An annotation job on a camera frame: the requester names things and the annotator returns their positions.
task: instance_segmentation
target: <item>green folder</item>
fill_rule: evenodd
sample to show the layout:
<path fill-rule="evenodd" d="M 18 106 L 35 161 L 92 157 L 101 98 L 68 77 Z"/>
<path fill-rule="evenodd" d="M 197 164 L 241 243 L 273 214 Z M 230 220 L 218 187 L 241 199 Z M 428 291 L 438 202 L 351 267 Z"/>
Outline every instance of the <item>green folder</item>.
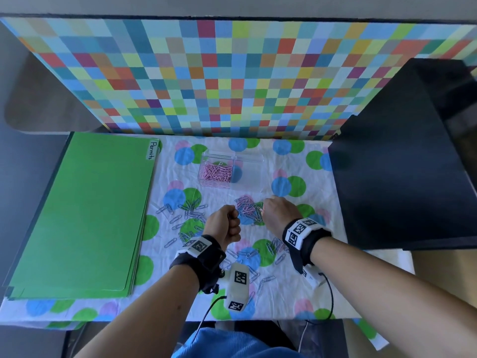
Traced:
<path fill-rule="evenodd" d="M 73 134 L 10 280 L 10 298 L 131 292 L 158 142 Z"/>

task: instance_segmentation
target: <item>checkered panel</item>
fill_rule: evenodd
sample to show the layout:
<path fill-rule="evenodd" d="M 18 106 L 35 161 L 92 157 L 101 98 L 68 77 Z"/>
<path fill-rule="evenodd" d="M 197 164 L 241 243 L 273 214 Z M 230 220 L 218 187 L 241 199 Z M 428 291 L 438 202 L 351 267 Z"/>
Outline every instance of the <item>checkered panel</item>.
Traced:
<path fill-rule="evenodd" d="M 110 130 L 329 139 L 410 58 L 463 59 L 475 25 L 4 18 Z"/>

